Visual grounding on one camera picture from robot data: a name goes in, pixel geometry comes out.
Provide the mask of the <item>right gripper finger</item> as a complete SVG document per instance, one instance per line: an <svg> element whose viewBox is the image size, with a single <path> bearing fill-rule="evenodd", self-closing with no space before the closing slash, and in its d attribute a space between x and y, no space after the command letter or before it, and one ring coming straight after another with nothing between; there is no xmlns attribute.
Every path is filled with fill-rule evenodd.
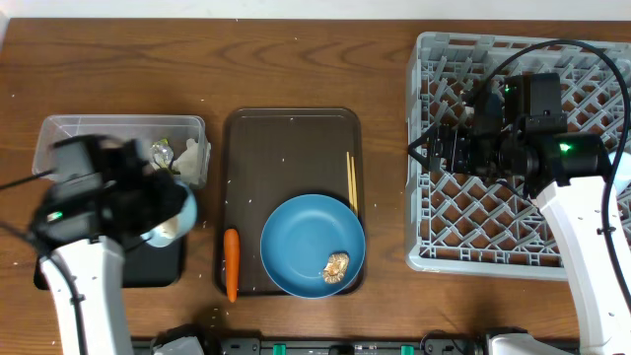
<svg viewBox="0 0 631 355"><path fill-rule="evenodd" d="M427 155L422 155L417 152L415 148L408 148L408 155L413 158L416 162L418 162L424 169L430 171L431 170L431 157Z"/></svg>
<svg viewBox="0 0 631 355"><path fill-rule="evenodd" d="M433 124L428 127L417 139L408 145L408 150L416 150L425 146L427 150L432 150L438 140L439 125Z"/></svg>

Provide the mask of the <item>white paper napkin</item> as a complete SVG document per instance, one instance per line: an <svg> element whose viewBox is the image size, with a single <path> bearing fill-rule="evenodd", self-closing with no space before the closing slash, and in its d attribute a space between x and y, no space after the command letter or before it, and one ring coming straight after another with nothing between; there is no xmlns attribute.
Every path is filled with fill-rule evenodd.
<svg viewBox="0 0 631 355"><path fill-rule="evenodd" d="M174 161L172 168L182 182L191 188L201 188L206 182L209 161L207 153L211 145L200 144L192 138L187 139L185 144L186 149Z"/></svg>

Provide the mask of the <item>light blue rice bowl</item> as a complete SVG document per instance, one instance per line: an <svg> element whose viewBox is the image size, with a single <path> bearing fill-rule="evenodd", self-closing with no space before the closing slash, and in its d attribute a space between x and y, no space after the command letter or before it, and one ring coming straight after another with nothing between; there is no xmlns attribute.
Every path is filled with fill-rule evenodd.
<svg viewBox="0 0 631 355"><path fill-rule="evenodd" d="M187 193L179 213L149 232L141 235L144 242L153 248L165 248L190 232L197 218L197 203L191 189L178 181Z"/></svg>

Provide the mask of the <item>snack wrapper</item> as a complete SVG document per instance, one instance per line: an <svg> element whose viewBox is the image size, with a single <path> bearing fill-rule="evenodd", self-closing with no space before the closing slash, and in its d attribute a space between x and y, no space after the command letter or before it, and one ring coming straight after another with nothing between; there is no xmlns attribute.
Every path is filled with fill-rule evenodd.
<svg viewBox="0 0 631 355"><path fill-rule="evenodd" d="M160 169L167 169L175 175L179 174L179 171L175 168L175 152L166 138L151 145L150 156L153 163Z"/></svg>

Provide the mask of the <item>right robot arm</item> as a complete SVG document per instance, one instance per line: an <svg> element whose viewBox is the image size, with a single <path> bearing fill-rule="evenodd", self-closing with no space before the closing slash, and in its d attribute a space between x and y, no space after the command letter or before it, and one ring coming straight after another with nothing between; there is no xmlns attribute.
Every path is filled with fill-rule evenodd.
<svg viewBox="0 0 631 355"><path fill-rule="evenodd" d="M468 128L433 125L408 147L429 171L521 177L548 224L570 285L583 354L630 351L630 247L616 175L600 137L571 132L556 73L512 76L502 95L472 96Z"/></svg>

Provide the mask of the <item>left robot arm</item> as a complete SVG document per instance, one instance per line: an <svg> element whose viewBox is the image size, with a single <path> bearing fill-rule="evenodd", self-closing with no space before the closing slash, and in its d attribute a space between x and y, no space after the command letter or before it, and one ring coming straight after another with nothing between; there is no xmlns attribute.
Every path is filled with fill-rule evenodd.
<svg viewBox="0 0 631 355"><path fill-rule="evenodd" d="M154 169L134 140L74 136L54 143L55 183L30 224L66 354L130 354L124 242L165 247L192 227L189 187Z"/></svg>

